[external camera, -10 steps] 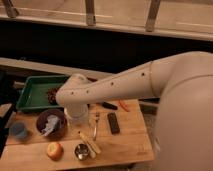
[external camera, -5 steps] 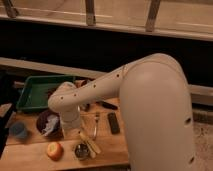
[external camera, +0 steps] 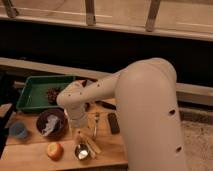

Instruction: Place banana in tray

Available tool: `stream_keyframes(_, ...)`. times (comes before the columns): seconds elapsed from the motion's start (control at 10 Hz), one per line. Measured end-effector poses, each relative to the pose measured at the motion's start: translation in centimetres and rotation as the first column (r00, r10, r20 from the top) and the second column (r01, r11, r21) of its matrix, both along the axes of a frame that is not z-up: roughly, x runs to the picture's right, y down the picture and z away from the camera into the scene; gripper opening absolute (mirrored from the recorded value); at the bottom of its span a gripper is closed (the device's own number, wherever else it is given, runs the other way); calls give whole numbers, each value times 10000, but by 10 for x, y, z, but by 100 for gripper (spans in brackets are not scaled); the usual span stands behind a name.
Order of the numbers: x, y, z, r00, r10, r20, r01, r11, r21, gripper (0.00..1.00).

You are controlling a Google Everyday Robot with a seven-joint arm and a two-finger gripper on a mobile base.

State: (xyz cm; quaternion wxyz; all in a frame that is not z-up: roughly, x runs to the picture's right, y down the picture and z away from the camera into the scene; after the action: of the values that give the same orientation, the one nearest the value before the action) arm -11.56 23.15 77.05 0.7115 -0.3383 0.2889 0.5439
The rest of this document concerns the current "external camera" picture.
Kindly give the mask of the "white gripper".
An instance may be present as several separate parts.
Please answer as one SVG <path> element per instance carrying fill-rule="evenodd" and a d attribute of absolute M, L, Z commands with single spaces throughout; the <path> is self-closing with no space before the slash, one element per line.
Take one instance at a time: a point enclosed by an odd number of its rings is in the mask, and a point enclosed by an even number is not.
<path fill-rule="evenodd" d="M 68 123 L 71 129 L 83 128 L 88 126 L 88 117 L 84 109 L 65 110 Z"/>

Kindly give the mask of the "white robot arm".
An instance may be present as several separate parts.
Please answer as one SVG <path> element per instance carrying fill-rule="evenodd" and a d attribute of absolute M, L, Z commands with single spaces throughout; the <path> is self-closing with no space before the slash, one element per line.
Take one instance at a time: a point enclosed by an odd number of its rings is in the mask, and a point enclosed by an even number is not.
<path fill-rule="evenodd" d="M 84 103 L 114 98 L 128 171 L 188 171 L 176 80 L 168 61 L 140 60 L 84 88 L 67 86 L 57 104 L 80 124 Z"/>

